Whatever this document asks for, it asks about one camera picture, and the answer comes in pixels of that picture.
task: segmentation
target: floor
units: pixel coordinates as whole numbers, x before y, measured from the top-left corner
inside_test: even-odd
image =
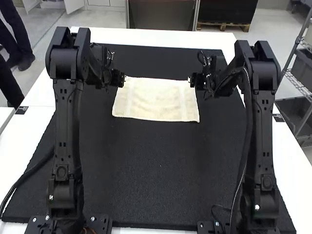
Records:
[[[125,13],[121,12],[78,10],[68,15],[61,9],[35,8],[29,14],[26,14],[24,8],[18,8],[18,11],[36,56],[35,62],[27,71],[20,72],[17,69],[13,71],[24,94],[28,93],[45,67],[45,52],[57,26],[126,27]],[[246,39],[250,44],[257,40],[267,40],[283,68],[304,22],[305,14],[304,11],[291,14],[285,10],[257,9],[248,33],[242,32],[238,27],[227,27],[226,32],[232,32],[237,39]],[[202,31],[219,31],[219,29],[211,26],[203,27]],[[8,58],[5,50],[1,53]],[[287,79],[283,79],[276,99],[300,96],[302,96],[300,92]],[[0,93],[0,106],[6,106],[6,99],[2,93]],[[305,148],[304,151],[312,164],[312,147]]]

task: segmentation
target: white towel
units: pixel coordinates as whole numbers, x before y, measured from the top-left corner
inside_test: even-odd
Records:
[[[118,88],[113,116],[155,121],[196,121],[195,89],[187,80],[126,77]]]

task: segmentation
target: cloth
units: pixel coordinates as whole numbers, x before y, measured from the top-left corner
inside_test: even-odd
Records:
[[[17,109],[24,100],[24,95],[16,82],[11,69],[0,55],[0,89],[5,98]]]
[[[113,116],[155,121],[199,122],[195,89],[187,80],[126,77]]]
[[[14,39],[5,24],[0,20],[0,44],[14,59],[20,59],[23,55],[31,55],[33,51],[26,28],[12,0],[0,0],[0,11],[5,21],[12,27],[15,36]]]

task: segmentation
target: person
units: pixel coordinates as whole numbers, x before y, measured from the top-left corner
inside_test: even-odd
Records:
[[[12,27],[16,39],[0,19],[0,44],[10,54],[7,64],[10,68],[18,66],[20,71],[25,71],[36,58],[24,23],[12,0],[0,0],[0,11],[5,21]]]
[[[7,99],[8,105],[11,104],[17,110],[24,100],[24,94],[2,55],[0,55],[0,89]]]

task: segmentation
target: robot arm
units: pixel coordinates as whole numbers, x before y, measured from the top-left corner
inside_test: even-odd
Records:
[[[236,233],[239,204],[242,215],[239,233],[275,233],[279,191],[273,168],[272,109],[281,71],[266,41],[250,47],[247,41],[238,40],[234,46],[235,57],[222,72],[217,68],[218,57],[207,58],[202,53],[199,60],[203,71],[193,73],[190,83],[214,98],[231,95],[237,85],[242,90],[247,126],[231,208],[230,233]]]
[[[110,69],[113,54],[90,46],[91,32],[71,34],[58,27],[46,54],[56,99],[55,156],[48,183],[47,207],[63,234],[79,234],[84,227],[82,169],[79,155],[79,110],[83,84],[123,87],[124,74]]]

